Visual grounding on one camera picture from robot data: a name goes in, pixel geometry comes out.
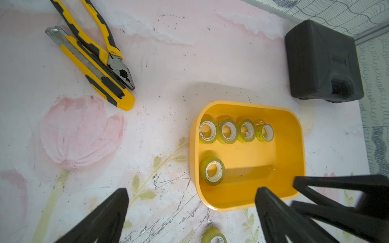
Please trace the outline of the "transparent tape roll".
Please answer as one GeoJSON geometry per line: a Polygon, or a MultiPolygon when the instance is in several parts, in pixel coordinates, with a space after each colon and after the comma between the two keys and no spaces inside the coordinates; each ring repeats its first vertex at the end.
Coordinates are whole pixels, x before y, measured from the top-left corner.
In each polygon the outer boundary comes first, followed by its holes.
{"type": "Polygon", "coordinates": [[[274,138],[274,130],[270,124],[260,124],[256,127],[255,137],[260,142],[271,142],[274,138]]]}
{"type": "Polygon", "coordinates": [[[210,186],[219,185],[225,177],[224,163],[215,157],[207,157],[200,163],[200,177],[210,186]]]}
{"type": "Polygon", "coordinates": [[[205,118],[199,126],[199,140],[202,144],[213,144],[217,140],[217,125],[214,120],[205,118]]]}
{"type": "Polygon", "coordinates": [[[238,131],[232,119],[225,119],[217,126],[217,140],[222,144],[234,144],[238,138],[238,131]]]}
{"type": "Polygon", "coordinates": [[[212,227],[203,234],[202,243],[227,243],[227,239],[218,228],[212,227]]]}
{"type": "Polygon", "coordinates": [[[255,124],[250,119],[242,119],[237,123],[238,141],[252,142],[255,139],[255,124]]]}

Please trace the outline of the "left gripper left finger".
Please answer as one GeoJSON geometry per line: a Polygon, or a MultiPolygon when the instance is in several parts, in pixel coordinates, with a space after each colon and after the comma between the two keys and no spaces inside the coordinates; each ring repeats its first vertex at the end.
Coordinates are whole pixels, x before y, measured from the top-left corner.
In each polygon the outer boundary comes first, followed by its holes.
{"type": "Polygon", "coordinates": [[[129,205],[125,188],[117,189],[58,243],[118,243],[129,205]]]}

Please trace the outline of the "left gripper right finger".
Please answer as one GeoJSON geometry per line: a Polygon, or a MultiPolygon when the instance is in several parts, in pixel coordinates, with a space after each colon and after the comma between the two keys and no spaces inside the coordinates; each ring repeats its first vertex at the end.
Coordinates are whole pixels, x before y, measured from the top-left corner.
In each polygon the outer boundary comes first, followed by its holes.
{"type": "Polygon", "coordinates": [[[337,242],[317,223],[300,215],[266,187],[257,189],[255,206],[267,243],[337,242]]]}

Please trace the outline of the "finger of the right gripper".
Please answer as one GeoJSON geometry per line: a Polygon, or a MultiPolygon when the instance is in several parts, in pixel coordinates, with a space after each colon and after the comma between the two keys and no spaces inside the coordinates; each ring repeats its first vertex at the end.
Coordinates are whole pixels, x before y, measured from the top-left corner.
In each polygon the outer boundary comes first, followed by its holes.
{"type": "Polygon", "coordinates": [[[316,192],[311,186],[356,190],[362,192],[356,210],[387,210],[389,208],[389,179],[384,175],[359,175],[346,177],[295,177],[293,187],[311,201],[321,206],[345,206],[316,192]]]}
{"type": "Polygon", "coordinates": [[[330,224],[371,243],[389,241],[389,221],[339,209],[295,201],[291,207],[298,213],[330,224]]]}

